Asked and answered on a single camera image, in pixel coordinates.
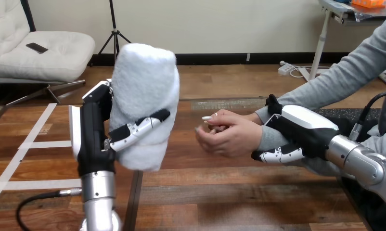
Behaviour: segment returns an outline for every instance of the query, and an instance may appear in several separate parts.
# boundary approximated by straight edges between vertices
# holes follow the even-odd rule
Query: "fingernail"
[[[204,116],[204,117],[202,117],[202,120],[211,120],[213,117],[211,117],[211,116]]]

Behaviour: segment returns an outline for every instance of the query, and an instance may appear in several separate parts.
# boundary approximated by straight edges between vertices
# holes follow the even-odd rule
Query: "desk leg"
[[[314,79],[316,76],[319,62],[321,61],[323,47],[325,46],[326,34],[328,33],[328,25],[329,25],[329,20],[331,18],[331,15],[332,15],[332,11],[327,10],[325,22],[323,23],[322,33],[321,33],[321,36],[319,37],[318,47],[316,48],[315,58],[313,59],[313,64],[312,64],[312,68],[310,70],[310,73],[307,75],[307,73],[308,73],[307,71],[301,71],[301,73],[304,76],[304,78],[306,79],[306,81],[310,81],[310,80]]]

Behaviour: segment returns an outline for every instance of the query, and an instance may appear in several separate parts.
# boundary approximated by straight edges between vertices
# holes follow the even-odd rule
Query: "white desk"
[[[319,37],[318,47],[316,48],[315,58],[311,71],[300,68],[299,72],[306,81],[314,79],[319,73],[318,66],[321,61],[323,48],[325,46],[326,35],[328,33],[328,25],[331,18],[336,22],[345,26],[367,26],[367,25],[381,25],[386,19],[386,8],[369,9],[350,4],[339,3],[334,0],[318,0],[322,6],[322,11],[325,12],[326,17],[323,23],[322,33]]]

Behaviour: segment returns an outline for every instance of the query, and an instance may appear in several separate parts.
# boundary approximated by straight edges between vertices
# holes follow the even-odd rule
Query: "towel-wrapped object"
[[[158,171],[175,123],[179,102],[179,73],[175,54],[144,44],[124,46],[112,76],[114,99],[110,131],[166,108],[170,116],[129,148],[117,153],[122,166]]]

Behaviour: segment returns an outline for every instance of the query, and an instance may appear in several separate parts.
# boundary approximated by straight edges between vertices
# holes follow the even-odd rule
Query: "robotic hand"
[[[266,126],[293,141],[276,150],[253,152],[252,158],[267,163],[287,163],[301,158],[321,158],[353,175],[365,189],[386,203],[386,154],[378,154],[340,135],[338,126],[325,117],[296,105],[269,106],[275,112]]]
[[[162,109],[111,131],[109,139],[104,121],[109,119],[112,98],[111,79],[108,79],[84,95],[82,107],[69,106],[71,143],[78,161],[86,217],[81,231],[120,230],[120,218],[114,211],[115,154],[137,142],[170,115],[167,109]]]

